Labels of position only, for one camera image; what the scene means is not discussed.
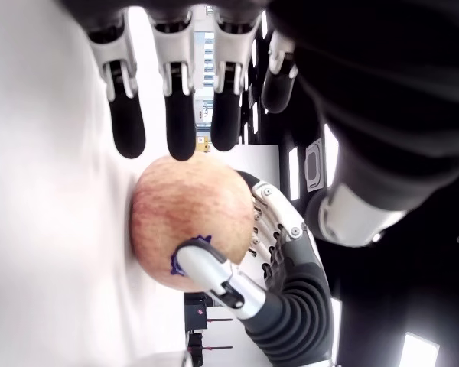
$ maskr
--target red-yellow apple skin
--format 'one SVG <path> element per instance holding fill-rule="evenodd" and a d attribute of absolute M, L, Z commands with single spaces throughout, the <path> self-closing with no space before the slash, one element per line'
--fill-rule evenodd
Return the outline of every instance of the red-yellow apple skin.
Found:
<path fill-rule="evenodd" d="M 171 274 L 183 241 L 212 236 L 233 263 L 245 256 L 253 231 L 252 195 L 231 167 L 204 153 L 188 161 L 163 157 L 141 175 L 132 198 L 131 239 L 141 266 L 156 281 L 181 291 L 202 289 Z"/>

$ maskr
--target window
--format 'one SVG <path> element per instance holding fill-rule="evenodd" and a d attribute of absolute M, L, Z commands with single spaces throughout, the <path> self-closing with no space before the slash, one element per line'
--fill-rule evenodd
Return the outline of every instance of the window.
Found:
<path fill-rule="evenodd" d="M 214 32 L 204 32 L 204 87 L 214 86 Z M 211 104 L 210 120 L 213 118 Z"/>
<path fill-rule="evenodd" d="M 439 345 L 406 333 L 399 367 L 434 367 Z"/>
<path fill-rule="evenodd" d="M 327 186 L 334 182 L 335 169 L 338 161 L 338 140 L 331 132 L 328 124 L 324 124 L 324 153 L 327 162 Z"/>

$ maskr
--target black fingertip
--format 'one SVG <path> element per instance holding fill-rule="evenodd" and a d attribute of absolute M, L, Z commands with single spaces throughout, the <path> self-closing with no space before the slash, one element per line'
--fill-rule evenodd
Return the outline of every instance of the black fingertip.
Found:
<path fill-rule="evenodd" d="M 194 97 L 181 90 L 165 97 L 167 111 L 167 144 L 173 158 L 186 161 L 196 149 Z"/>
<path fill-rule="evenodd" d="M 112 134 L 118 152 L 129 159 L 139 157 L 145 150 L 146 134 L 138 94 L 130 99 L 120 93 L 109 106 Z"/>
<path fill-rule="evenodd" d="M 324 241 L 326 241 L 326 239 L 324 238 L 320 228 L 320 206 L 326 196 L 326 189 L 316 192 L 316 194 L 309 200 L 308 206 L 306 206 L 306 213 L 304 214 L 304 222 L 308 225 L 313 237 Z"/>
<path fill-rule="evenodd" d="M 260 180 L 252 176 L 251 174 L 247 174 L 246 172 L 243 171 L 236 171 L 239 173 L 239 175 L 242 177 L 242 179 L 245 180 L 246 184 L 248 185 L 249 189 L 251 190 L 256 184 L 260 182 Z"/>
<path fill-rule="evenodd" d="M 280 113 L 285 110 L 291 99 L 295 78 L 286 74 L 272 74 L 267 70 L 262 89 L 262 104 L 270 113 Z"/>
<path fill-rule="evenodd" d="M 231 89 L 214 93 L 211 141 L 218 151 L 229 151 L 239 137 L 240 107 L 239 95 Z"/>

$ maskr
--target metal bracket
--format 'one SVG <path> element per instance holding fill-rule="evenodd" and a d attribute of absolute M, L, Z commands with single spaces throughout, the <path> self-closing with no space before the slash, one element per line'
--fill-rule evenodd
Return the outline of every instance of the metal bracket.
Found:
<path fill-rule="evenodd" d="M 128 12 L 122 14 L 124 31 L 121 37 L 107 44 L 98 44 L 90 40 L 93 56 L 97 62 L 100 76 L 107 84 L 107 99 L 113 102 L 116 98 L 114 91 L 114 81 L 110 69 L 110 63 L 119 61 L 121 63 L 122 81 L 125 94 L 133 98 L 138 93 L 138 83 L 136 82 L 136 59 L 132 46 L 131 33 L 129 32 Z"/>
<path fill-rule="evenodd" d="M 233 34 L 223 31 L 220 27 L 220 15 L 214 13 L 214 92 L 221 93 L 224 88 L 226 63 L 235 63 L 235 79 L 233 92 L 239 95 L 245 84 L 245 73 L 248 70 L 252 43 L 260 24 L 260 16 L 249 32 Z"/>
<path fill-rule="evenodd" d="M 286 36 L 275 31 L 270 40 L 269 46 L 269 70 L 272 74 L 278 75 L 281 71 L 286 54 L 293 54 L 295 44 Z M 294 65 L 289 73 L 289 78 L 293 79 L 298 75 L 298 68 Z"/>
<path fill-rule="evenodd" d="M 172 94 L 171 64 L 181 63 L 182 90 L 189 96 L 194 90 L 194 21 L 192 12 L 187 13 L 187 26 L 182 31 L 165 33 L 156 28 L 156 21 L 149 16 L 155 39 L 158 68 L 163 78 L 163 94 Z"/>
<path fill-rule="evenodd" d="M 276 187 L 270 183 L 260 181 L 252 188 L 252 194 L 256 199 L 256 205 L 263 204 L 261 207 L 265 213 L 264 218 L 268 217 L 271 223 L 266 223 L 269 228 L 285 229 L 290 239 L 299 239 L 303 235 L 303 219 Z"/>

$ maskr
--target purple sticker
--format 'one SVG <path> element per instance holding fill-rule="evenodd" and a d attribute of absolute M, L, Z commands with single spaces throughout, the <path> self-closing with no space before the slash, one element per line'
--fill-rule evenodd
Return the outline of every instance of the purple sticker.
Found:
<path fill-rule="evenodd" d="M 203 236 L 199 235 L 198 237 L 194 237 L 192 239 L 202 239 L 203 241 L 205 241 L 207 243 L 211 243 L 212 236 L 208 235 L 206 237 L 203 237 Z M 187 274 L 185 274 L 184 269 L 182 269 L 182 267 L 178 263 L 176 254 L 177 253 L 175 252 L 171 256 L 171 271 L 170 271 L 170 274 L 172 274 L 172 275 L 181 275 L 181 276 L 185 277 L 185 276 L 187 276 Z"/>
<path fill-rule="evenodd" d="M 171 271 L 170 271 L 170 274 L 172 275 L 182 275 L 183 277 L 186 275 L 184 273 L 184 271 L 182 270 L 181 266 L 178 264 L 178 261 L 177 261 L 177 256 L 175 256 L 175 254 L 173 254 L 171 256 Z"/>

